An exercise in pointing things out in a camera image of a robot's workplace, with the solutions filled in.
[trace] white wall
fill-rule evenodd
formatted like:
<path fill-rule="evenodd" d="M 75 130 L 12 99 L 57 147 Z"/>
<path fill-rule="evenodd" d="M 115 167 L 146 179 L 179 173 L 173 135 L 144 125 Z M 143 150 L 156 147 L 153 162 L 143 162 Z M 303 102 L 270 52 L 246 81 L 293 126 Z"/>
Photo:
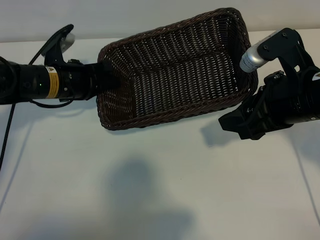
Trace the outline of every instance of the white wall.
<path fill-rule="evenodd" d="M 70 23 L 78 39 L 124 37 L 223 7 L 249 31 L 320 27 L 319 0 L 2 0 L 0 42 L 46 40 Z"/>

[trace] yellow warning label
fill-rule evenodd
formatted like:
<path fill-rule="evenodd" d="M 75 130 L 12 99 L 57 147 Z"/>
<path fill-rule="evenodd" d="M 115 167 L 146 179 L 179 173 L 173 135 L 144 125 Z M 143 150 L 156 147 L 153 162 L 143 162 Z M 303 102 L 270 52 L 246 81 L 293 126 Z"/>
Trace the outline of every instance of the yellow warning label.
<path fill-rule="evenodd" d="M 49 73 L 50 77 L 50 90 L 47 99 L 54 99 L 59 91 L 59 76 L 57 70 L 53 66 L 46 66 L 46 70 Z"/>

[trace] cable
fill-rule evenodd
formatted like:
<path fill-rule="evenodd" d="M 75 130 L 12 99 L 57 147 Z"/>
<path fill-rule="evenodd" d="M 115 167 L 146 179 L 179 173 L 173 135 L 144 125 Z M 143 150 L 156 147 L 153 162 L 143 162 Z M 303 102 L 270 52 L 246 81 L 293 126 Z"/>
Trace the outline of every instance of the cable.
<path fill-rule="evenodd" d="M 2 144 L 2 150 L 1 150 L 1 155 L 0 155 L 0 171 L 1 171 L 1 167 L 2 167 L 2 162 L 4 161 L 4 157 L 5 157 L 5 151 L 6 151 L 6 146 L 7 146 L 7 141 L 8 141 L 12 118 L 13 118 L 14 112 L 15 112 L 15 107 L 16 107 L 16 104 L 15 103 L 12 104 L 8 123 L 6 124 L 6 129 L 5 129 L 5 134 L 4 134 L 4 138 L 3 138 L 3 144 Z"/>
<path fill-rule="evenodd" d="M 309 198 L 310 198 L 310 201 L 311 201 L 311 205 L 312 205 L 312 208 L 313 208 L 313 212 L 314 212 L 315 218 L 316 218 L 316 220 L 318 222 L 318 225 L 320 226 L 320 216 L 319 216 L 319 213 L 318 213 L 318 210 L 317 210 L 317 206 L 315 204 L 314 196 L 312 194 L 312 191 L 311 191 L 311 188 L 310 188 L 310 185 L 309 185 L 309 182 L 308 182 L 308 178 L 306 176 L 306 172 L 305 172 L 304 166 L 303 166 L 302 161 L 301 161 L 301 157 L 300 157 L 299 151 L 298 151 L 297 146 L 296 146 L 295 142 L 293 141 L 293 139 L 291 140 L 291 143 L 292 143 L 296 158 L 298 160 L 298 165 L 299 165 L 299 168 L 300 168 L 300 172 L 301 172 L 304 184 L 306 186 L 306 190 L 308 192 L 308 195 L 309 195 Z"/>
<path fill-rule="evenodd" d="M 17 79 L 16 71 L 11 66 L 10 62 L 8 62 L 2 56 L 0 56 L 0 62 L 2 62 L 5 66 L 7 66 L 9 68 L 9 70 L 12 74 L 12 78 L 13 78 L 13 83 L 11 84 L 11 87 L 9 89 L 2 91 L 0 94 L 0 98 L 4 98 L 4 97 L 7 97 L 10 94 L 10 92 L 14 89 L 14 87 L 16 86 L 16 84 L 18 82 L 18 79 Z"/>
<path fill-rule="evenodd" d="M 29 65 L 34 64 L 34 62 L 37 60 L 37 58 L 40 56 L 40 54 L 45 50 L 45 48 L 47 48 L 49 46 L 49 44 L 61 33 L 63 32 L 68 32 L 70 33 L 71 30 L 74 28 L 74 26 L 72 24 L 69 24 L 63 28 L 61 28 L 60 30 L 58 30 L 55 34 L 53 34 L 48 41 L 45 42 L 45 44 L 40 48 L 40 50 L 34 55 L 34 57 L 31 59 L 31 61 L 29 62 Z M 10 71 L 13 74 L 13 81 L 15 83 L 15 81 L 17 80 L 17 76 L 16 76 L 16 72 L 14 71 L 14 69 L 12 68 L 12 66 L 10 65 L 10 63 L 5 60 L 3 57 L 0 56 L 0 62 L 3 62 L 6 66 L 8 66 L 8 68 L 10 69 Z M 47 105 L 47 104 L 43 104 L 40 102 L 36 102 L 33 100 L 30 100 L 30 103 L 36 104 L 37 106 L 41 107 L 41 108 L 48 108 L 48 109 L 55 109 L 55 108 L 62 108 L 65 107 L 67 105 L 69 105 L 70 103 L 73 102 L 74 98 L 75 98 L 75 94 L 74 91 L 72 90 L 73 93 L 73 99 L 69 100 L 66 103 L 63 104 L 58 104 L 58 105 Z M 9 137 L 9 131 L 10 131 L 10 127 L 11 127 L 11 122 L 14 116 L 14 112 L 15 112 L 15 108 L 16 108 L 16 104 L 13 103 L 11 106 L 11 110 L 10 110 L 10 115 L 9 115 L 9 119 L 8 122 L 6 124 L 6 129 L 5 129 L 5 134 L 4 134 L 4 138 L 3 138 L 3 143 L 2 143 L 2 150 L 1 150 L 1 155 L 0 155 L 0 170 L 2 167 L 2 163 L 4 161 L 4 157 L 5 157 L 5 151 L 6 151 L 6 146 L 7 146 L 7 141 L 8 141 L 8 137 Z"/>

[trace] black cable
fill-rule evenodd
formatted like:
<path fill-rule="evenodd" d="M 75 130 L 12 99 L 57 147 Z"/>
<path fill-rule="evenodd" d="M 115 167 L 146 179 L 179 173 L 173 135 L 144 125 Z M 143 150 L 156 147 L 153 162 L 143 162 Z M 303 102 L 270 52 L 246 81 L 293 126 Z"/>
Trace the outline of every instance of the black cable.
<path fill-rule="evenodd" d="M 40 50 L 34 55 L 34 57 L 31 59 L 31 61 L 29 62 L 29 65 L 34 64 L 34 62 L 37 60 L 37 58 L 40 56 L 40 54 L 45 50 L 45 48 L 48 47 L 48 45 L 62 32 L 71 32 L 71 30 L 74 28 L 74 26 L 72 24 L 69 24 L 63 28 L 61 28 L 59 31 L 57 31 L 55 34 L 53 34 L 48 41 L 45 42 L 45 44 L 40 48 Z M 8 66 L 8 68 L 10 69 L 10 71 L 13 74 L 13 81 L 18 81 L 17 80 L 17 76 L 16 76 L 16 72 L 14 71 L 14 69 L 12 68 L 12 66 L 10 65 L 10 63 L 5 60 L 3 57 L 0 56 L 0 62 L 3 62 L 6 66 Z M 42 108 L 49 108 L 49 109 L 55 109 L 55 108 L 62 108 L 65 107 L 67 105 L 69 105 L 70 103 L 73 102 L 75 98 L 75 94 L 73 94 L 73 99 L 69 100 L 66 103 L 63 104 L 58 104 L 58 105 L 47 105 L 47 104 L 42 104 L 40 102 L 36 102 L 33 100 L 30 100 L 30 103 L 36 104 L 39 107 Z M 1 150 L 1 155 L 0 155 L 0 170 L 2 167 L 2 163 L 4 161 L 4 157 L 5 157 L 5 151 L 6 151 L 6 146 L 7 146 L 7 141 L 8 141 L 8 137 L 9 137 L 9 131 L 10 131 L 10 127 L 11 127 L 11 122 L 14 116 L 14 112 L 15 112 L 15 108 L 16 108 L 16 104 L 13 103 L 11 106 L 11 110 L 10 110 L 10 115 L 9 115 L 9 119 L 8 122 L 6 124 L 6 129 L 5 129 L 5 134 L 4 134 L 4 138 L 3 138 L 3 143 L 2 143 L 2 150 Z"/>
<path fill-rule="evenodd" d="M 17 79 L 17 74 L 16 71 L 14 70 L 14 68 L 12 67 L 12 65 L 10 64 L 10 62 L 8 62 L 6 59 L 4 59 L 2 56 L 0 56 L 0 62 L 2 62 L 5 66 L 7 66 L 12 74 L 12 84 L 11 87 L 9 89 L 5 89 L 4 91 L 1 92 L 0 94 L 0 98 L 4 98 L 7 97 L 12 90 L 14 90 L 14 87 L 16 86 L 18 79 Z"/>
<path fill-rule="evenodd" d="M 1 150 L 1 155 L 0 155 L 0 171 L 1 171 L 1 167 L 2 167 L 2 162 L 4 161 L 4 157 L 5 157 L 5 151 L 6 151 L 6 146 L 7 146 L 7 141 L 8 141 L 12 118 L 13 118 L 14 112 L 15 112 L 15 107 L 16 107 L 16 104 L 15 103 L 12 104 L 8 123 L 6 124 L 6 129 L 5 129 L 5 134 L 4 134 L 4 138 L 3 138 L 3 144 L 2 144 L 2 150 Z"/>

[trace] screw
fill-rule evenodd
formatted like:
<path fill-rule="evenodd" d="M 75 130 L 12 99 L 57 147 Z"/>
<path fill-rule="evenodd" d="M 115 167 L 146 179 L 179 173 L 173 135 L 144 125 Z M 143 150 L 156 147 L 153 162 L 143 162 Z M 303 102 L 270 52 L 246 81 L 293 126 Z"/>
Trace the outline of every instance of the screw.
<path fill-rule="evenodd" d="M 248 108 L 248 109 L 246 110 L 246 112 L 249 114 L 249 113 L 251 113 L 253 110 L 254 110 L 253 108 Z"/>

